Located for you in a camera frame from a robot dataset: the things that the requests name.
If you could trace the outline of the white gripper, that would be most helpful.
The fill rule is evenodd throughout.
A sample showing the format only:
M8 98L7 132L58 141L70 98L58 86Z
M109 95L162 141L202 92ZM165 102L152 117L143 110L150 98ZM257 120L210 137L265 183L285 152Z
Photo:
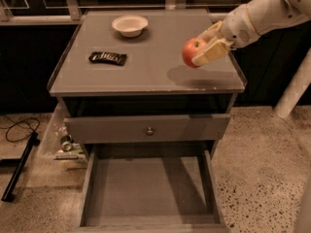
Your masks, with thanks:
M248 6L242 4L198 35L207 45L191 59L195 66L203 66L228 54L230 47L241 49L259 39Z

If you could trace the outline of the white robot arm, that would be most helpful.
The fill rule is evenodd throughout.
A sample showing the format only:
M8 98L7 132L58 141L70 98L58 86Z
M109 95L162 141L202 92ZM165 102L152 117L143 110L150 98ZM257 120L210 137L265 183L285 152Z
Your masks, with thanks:
M224 19L203 31L199 38L207 45L191 62L203 66L256 42L262 35L311 19L311 0L252 0L242 4Z

